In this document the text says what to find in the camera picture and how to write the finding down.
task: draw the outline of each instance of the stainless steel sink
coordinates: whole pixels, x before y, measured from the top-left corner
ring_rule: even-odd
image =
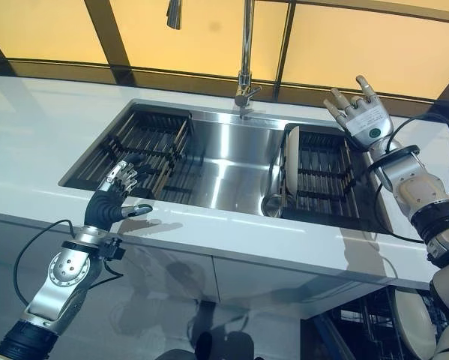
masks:
[[[283,193],[281,148],[289,123],[337,127],[328,121],[257,112],[241,118],[238,112],[133,100],[59,184],[94,190],[119,158],[139,151],[148,155],[152,171],[133,191],[135,197],[263,215],[262,200]]]

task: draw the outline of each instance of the kitchen sink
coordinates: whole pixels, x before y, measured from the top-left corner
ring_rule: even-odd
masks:
[[[343,132],[329,124],[332,123],[256,112],[240,117],[236,112],[132,100],[59,184],[93,191],[116,161],[130,152],[139,152],[146,155],[148,176],[133,190],[132,196],[378,232],[380,228],[370,216],[372,212],[357,211],[376,189],[372,179],[368,178],[364,187],[354,181],[351,185],[358,185],[358,189],[351,189],[347,181],[349,193],[341,190],[334,196],[330,191],[335,188],[332,184],[336,184],[332,177],[339,177],[339,181],[348,179],[347,172],[353,171],[349,167],[357,162],[365,169],[367,156],[349,150]],[[300,189],[294,201],[289,197],[284,149],[289,126],[295,125],[305,126],[302,131],[315,133],[323,129],[333,137],[341,136],[339,152],[346,148],[352,153],[352,159],[346,158],[350,162],[341,166],[343,174],[326,177],[322,171],[299,169],[300,184],[304,184],[304,179],[313,180],[314,185],[322,184],[322,189],[328,189],[329,194],[319,193],[313,187],[313,191]],[[314,156],[311,145],[305,146],[309,154],[304,154],[302,149],[300,154]],[[326,149],[327,156],[333,151]],[[359,186],[367,193],[363,195]],[[337,196],[340,202],[334,203]],[[267,209],[272,207],[272,202],[278,211]],[[387,221],[381,200],[378,213]]]

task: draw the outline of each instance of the white countertop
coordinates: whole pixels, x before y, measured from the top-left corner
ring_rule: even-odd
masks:
[[[233,108],[233,99],[57,80],[0,76],[0,213],[82,225],[91,191],[58,181],[133,98]],[[256,111],[333,121],[323,109],[253,102]],[[396,118],[395,125],[402,119]],[[398,136],[421,147],[427,169],[449,182],[449,136],[441,124],[416,121]],[[392,196],[385,202],[394,231],[417,238]],[[127,203],[139,203],[130,198]],[[113,231],[143,244],[339,275],[375,284],[426,288],[437,268],[420,244],[388,235],[147,201],[154,211]]]

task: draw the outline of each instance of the black dish rack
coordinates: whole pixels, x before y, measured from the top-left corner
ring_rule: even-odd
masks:
[[[64,186],[94,191],[118,161],[137,153],[146,155],[139,166],[146,168],[147,177],[133,189],[132,196],[156,199],[164,194],[181,200],[190,196],[193,182],[188,164],[195,162],[186,153],[193,132],[190,112],[136,105],[111,126]]]
[[[286,186],[286,146],[299,127],[298,189]],[[352,147],[334,127],[287,124],[280,159],[281,217],[336,227],[382,233],[373,211],[376,182],[367,174],[367,155]],[[378,216],[387,224],[382,201]]]

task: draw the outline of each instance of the black rubber joint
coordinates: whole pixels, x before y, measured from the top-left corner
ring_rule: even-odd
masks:
[[[19,321],[0,343],[0,355],[13,360],[47,359],[57,340],[55,333]]]
[[[116,192],[96,190],[89,200],[84,224],[109,231],[111,226],[123,219],[121,205],[124,198]]]
[[[449,201],[424,206],[412,216],[411,224],[427,245],[434,236],[449,229]]]

